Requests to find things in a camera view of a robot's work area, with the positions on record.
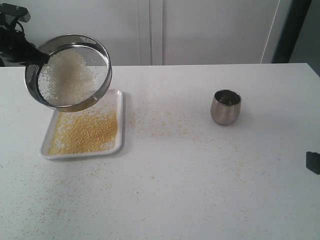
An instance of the metal cup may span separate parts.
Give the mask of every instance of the metal cup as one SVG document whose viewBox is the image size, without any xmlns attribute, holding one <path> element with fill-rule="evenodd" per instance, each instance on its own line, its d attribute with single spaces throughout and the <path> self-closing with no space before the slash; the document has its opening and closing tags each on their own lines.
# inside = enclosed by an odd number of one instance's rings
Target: metal cup
<svg viewBox="0 0 320 240">
<path fill-rule="evenodd" d="M 214 94 L 211 117 L 219 125 L 234 123 L 240 114 L 241 96 L 231 90 L 220 90 Z"/>
</svg>

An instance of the metal sieve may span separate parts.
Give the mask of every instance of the metal sieve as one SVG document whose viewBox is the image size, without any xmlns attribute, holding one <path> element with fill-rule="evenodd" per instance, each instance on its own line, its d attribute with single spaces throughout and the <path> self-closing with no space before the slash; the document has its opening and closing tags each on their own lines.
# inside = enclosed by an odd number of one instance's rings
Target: metal sieve
<svg viewBox="0 0 320 240">
<path fill-rule="evenodd" d="M 50 59 L 61 54 L 69 54 L 69 51 L 72 51 L 76 56 L 81 56 L 86 68 L 85 74 L 88 74 L 86 78 L 90 78 L 91 81 L 91 84 L 85 86 L 87 89 L 84 90 L 84 94 L 78 92 L 81 98 L 77 98 L 75 102 L 70 102 L 70 100 L 64 102 L 58 99 L 59 97 L 54 98 L 50 95 L 53 85 L 52 81 L 54 81 L 54 78 L 50 76 L 53 65 L 50 65 L 50 62 L 44 66 L 29 64 L 25 68 L 25 85 L 31 96 L 39 103 L 60 112 L 77 112 L 96 104 L 105 95 L 111 83 L 112 67 L 109 54 L 100 42 L 82 34 L 66 34 L 47 41 L 38 50 L 50 55 Z M 73 59 L 66 60 L 66 65 L 71 64 L 72 66 Z M 73 77 L 75 76 L 75 79 L 79 78 L 77 84 L 83 87 L 80 81 L 83 73 L 78 73 L 79 71 L 72 69 L 72 67 L 70 67 L 70 70 L 67 68 L 64 71 L 71 71 L 67 72 L 66 75 L 69 76 L 71 74 Z M 63 87 L 55 89 L 55 94 L 66 90 Z"/>
</svg>

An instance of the white tray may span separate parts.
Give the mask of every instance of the white tray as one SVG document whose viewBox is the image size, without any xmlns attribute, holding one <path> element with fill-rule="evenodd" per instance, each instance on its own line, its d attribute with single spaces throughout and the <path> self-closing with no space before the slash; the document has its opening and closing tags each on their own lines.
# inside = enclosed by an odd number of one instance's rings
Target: white tray
<svg viewBox="0 0 320 240">
<path fill-rule="evenodd" d="M 49 155 L 48 151 L 51 146 L 52 138 L 54 136 L 57 121 L 60 116 L 59 111 L 54 111 L 49 127 L 46 131 L 44 140 L 42 142 L 41 148 L 39 150 L 40 156 L 45 159 L 63 159 L 63 158 L 78 158 L 78 157 L 90 157 L 90 156 L 100 156 L 100 155 L 109 155 L 118 151 L 122 145 L 122 131 L 123 131 L 123 111 L 124 111 L 124 94 L 119 90 L 108 90 L 105 96 L 95 105 L 88 108 L 90 109 L 106 109 L 110 108 L 111 103 L 113 104 L 112 108 L 116 108 L 116 120 L 117 120 L 117 132 L 115 136 L 114 147 L 105 151 L 96 151 L 96 152 L 85 152 L 85 153 L 76 153 L 76 154 L 64 154 L 64 155 Z"/>
</svg>

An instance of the white powder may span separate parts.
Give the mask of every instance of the white powder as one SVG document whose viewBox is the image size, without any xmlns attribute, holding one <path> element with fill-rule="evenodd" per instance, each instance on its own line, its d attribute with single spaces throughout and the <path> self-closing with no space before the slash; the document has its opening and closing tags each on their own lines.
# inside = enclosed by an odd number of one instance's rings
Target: white powder
<svg viewBox="0 0 320 240">
<path fill-rule="evenodd" d="M 51 56 L 38 79 L 41 95 L 52 105 L 80 103 L 93 94 L 95 75 L 75 49 Z"/>
</svg>

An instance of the table surface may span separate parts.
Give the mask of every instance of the table surface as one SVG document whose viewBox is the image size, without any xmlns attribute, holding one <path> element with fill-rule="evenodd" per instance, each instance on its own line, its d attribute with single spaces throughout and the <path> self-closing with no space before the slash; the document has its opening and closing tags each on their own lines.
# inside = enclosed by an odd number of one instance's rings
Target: table surface
<svg viewBox="0 0 320 240">
<path fill-rule="evenodd" d="M 0 68 L 0 239 L 319 240 L 320 78 L 307 64 L 116 66 L 116 154 L 42 159 L 52 110 Z M 214 92 L 242 96 L 219 126 Z"/>
</svg>

